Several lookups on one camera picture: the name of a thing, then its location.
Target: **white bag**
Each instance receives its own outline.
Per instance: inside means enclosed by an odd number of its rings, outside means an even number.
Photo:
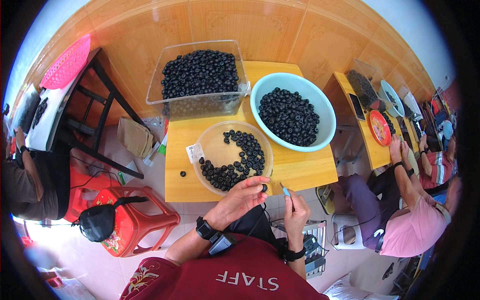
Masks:
[[[350,273],[334,282],[323,294],[327,295],[330,300],[398,300],[400,298],[354,288],[350,285]]]

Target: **pink shirt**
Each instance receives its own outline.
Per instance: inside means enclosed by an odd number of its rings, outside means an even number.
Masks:
[[[390,219],[380,255],[412,257],[433,246],[447,227],[435,203],[430,196],[419,196],[413,211]]]

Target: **floral embroidery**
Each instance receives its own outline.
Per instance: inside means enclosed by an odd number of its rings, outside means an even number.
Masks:
[[[117,241],[119,239],[120,238],[117,236],[117,232],[114,230],[109,236],[109,238],[102,241],[101,244],[105,245],[107,247],[107,250],[111,248],[115,253],[118,253],[119,244]]]
[[[135,272],[132,276],[132,278],[129,281],[128,285],[128,294],[124,296],[128,296],[130,293],[133,291],[140,292],[140,287],[146,287],[150,283],[150,280],[143,281],[146,278],[152,277],[152,278],[157,278],[158,274],[148,272],[150,269],[147,269],[144,267],[142,264],[141,266],[138,267],[139,272]]]

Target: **smartphone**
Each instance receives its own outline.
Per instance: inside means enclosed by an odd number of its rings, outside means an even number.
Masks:
[[[348,94],[350,100],[352,100],[353,108],[355,109],[355,114],[358,120],[365,121],[365,115],[363,114],[363,109],[360,106],[359,98],[354,94]]]

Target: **barcode label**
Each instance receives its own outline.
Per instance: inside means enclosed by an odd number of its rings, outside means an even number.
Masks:
[[[199,147],[200,147],[200,151],[198,153],[199,155],[198,155],[198,158],[196,158],[195,160],[200,159],[200,157],[202,157],[202,156],[204,157],[204,152],[203,152],[201,146],[199,146]],[[190,159],[191,164],[193,164],[193,150],[194,150],[194,148],[195,148],[195,144],[186,147],[187,155],[188,155],[188,158]]]

